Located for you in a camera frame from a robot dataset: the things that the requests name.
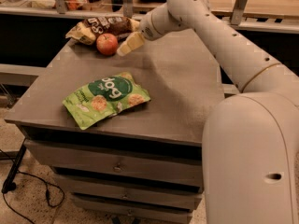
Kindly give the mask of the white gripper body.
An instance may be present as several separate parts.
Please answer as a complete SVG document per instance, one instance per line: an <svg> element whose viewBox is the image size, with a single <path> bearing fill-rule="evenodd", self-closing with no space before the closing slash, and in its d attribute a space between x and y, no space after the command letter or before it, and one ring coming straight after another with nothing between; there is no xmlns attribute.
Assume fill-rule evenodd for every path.
<svg viewBox="0 0 299 224"><path fill-rule="evenodd" d="M148 12L139 23L139 31L148 40L157 40L171 32L185 29L186 26L170 14L167 4Z"/></svg>

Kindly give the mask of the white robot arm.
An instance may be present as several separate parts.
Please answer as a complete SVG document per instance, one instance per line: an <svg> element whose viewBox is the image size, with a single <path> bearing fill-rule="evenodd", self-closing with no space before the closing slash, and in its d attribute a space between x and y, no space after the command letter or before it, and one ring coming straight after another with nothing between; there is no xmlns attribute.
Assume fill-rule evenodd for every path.
<svg viewBox="0 0 299 224"><path fill-rule="evenodd" d="M213 109L203 130L207 224L298 224L294 72L214 16L206 0L166 0L143 17L118 53L187 28L238 89Z"/></svg>

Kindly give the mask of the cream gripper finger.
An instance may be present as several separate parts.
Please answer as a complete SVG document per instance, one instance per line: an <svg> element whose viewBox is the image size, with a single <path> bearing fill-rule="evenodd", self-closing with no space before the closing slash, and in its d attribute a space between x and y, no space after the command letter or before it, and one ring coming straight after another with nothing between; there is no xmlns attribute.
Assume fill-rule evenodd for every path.
<svg viewBox="0 0 299 224"><path fill-rule="evenodd" d="M130 52L142 47L145 43L145 38L140 32L131 33L125 40L119 43L117 54L125 56Z"/></svg>

